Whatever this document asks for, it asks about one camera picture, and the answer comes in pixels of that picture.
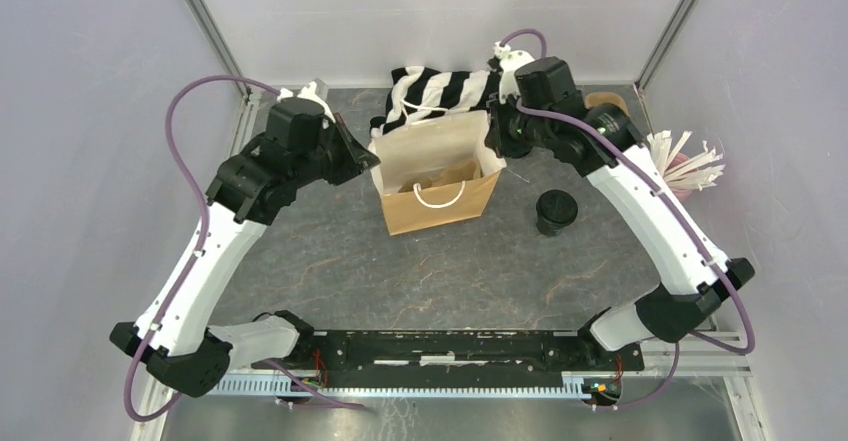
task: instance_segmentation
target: white rope handle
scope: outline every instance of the white rope handle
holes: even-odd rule
[[[422,205],[428,208],[442,209],[447,208],[448,206],[453,206],[457,201],[459,201],[459,198],[462,196],[462,193],[465,192],[465,181],[462,182],[462,186],[460,186],[459,188],[459,194],[457,194],[455,198],[444,204],[430,204],[427,201],[421,199],[421,185],[418,183],[415,183],[415,185],[412,186],[412,191],[415,193],[415,197],[418,198],[418,202]]]
[[[402,99],[401,104],[400,104],[401,113],[403,113],[403,117],[407,120],[407,122],[410,125],[427,123],[427,122],[432,121],[432,119],[416,119],[415,121],[409,121],[410,114],[407,113],[407,111],[406,111],[407,107],[415,109],[417,112],[423,111],[423,112],[429,113],[429,112],[433,112],[433,111],[438,111],[438,112],[442,112],[442,113],[445,113],[445,114],[464,113],[464,112],[467,112],[469,110],[469,108],[447,109],[447,108],[439,108],[437,106],[432,106],[432,107],[430,107],[430,106],[418,106],[416,104],[410,103],[409,101],[407,101],[405,99]]]

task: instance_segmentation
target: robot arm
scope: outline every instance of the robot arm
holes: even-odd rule
[[[271,109],[266,131],[218,169],[206,194],[209,229],[203,252],[195,230],[165,286],[133,323],[118,323],[110,340],[133,356],[148,330],[142,355],[147,370],[163,384],[201,396],[229,369],[268,358],[284,358],[298,330],[279,316],[238,326],[208,326],[212,309],[236,267],[297,190],[319,179],[339,185],[379,163],[308,84],[297,95],[283,91]],[[156,312],[190,257],[197,259],[168,306],[161,323]]]
[[[587,109],[568,65],[555,57],[533,60],[527,53],[510,57],[496,49],[508,91],[490,102],[492,129],[487,144],[506,156],[520,157],[533,147],[553,151],[572,164],[612,203],[645,247],[660,274],[660,285],[633,302],[600,313],[583,328],[600,351],[651,338],[676,342],[697,328],[728,297],[711,266],[721,266],[735,288],[754,275],[746,259],[728,259],[710,241],[679,201],[671,201],[705,244],[712,262],[708,265],[689,234],[639,176],[586,132],[548,117],[528,114],[552,111],[582,120],[601,133],[633,164],[650,176],[660,192],[669,188],[657,173],[649,149],[630,118],[617,106],[604,104]]]

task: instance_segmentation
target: red wire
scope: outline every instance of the red wire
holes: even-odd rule
[[[321,385],[326,388],[330,382],[330,371],[327,369],[327,365],[324,364],[324,360],[321,359],[320,349],[315,350],[315,371],[318,372],[318,380],[321,381]]]
[[[624,376],[624,363],[621,360],[621,356],[615,358],[616,364],[618,364],[618,371],[615,373],[615,378],[613,378],[612,382],[617,383],[621,380],[621,377]]]

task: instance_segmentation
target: black lid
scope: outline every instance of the black lid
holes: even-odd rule
[[[559,189],[545,191],[536,201],[536,213],[553,223],[569,225],[577,219],[577,201]]]

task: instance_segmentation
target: gray table surface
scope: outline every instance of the gray table surface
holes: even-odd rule
[[[632,87],[592,90],[621,94],[647,130]],[[331,90],[328,102],[367,145],[387,92]],[[507,163],[482,217],[398,236],[386,230],[370,175],[301,189],[245,256],[211,322],[288,309],[318,329],[574,329],[656,286],[636,237],[572,167],[538,149]],[[579,215],[547,238],[535,203],[554,188],[574,196]]]

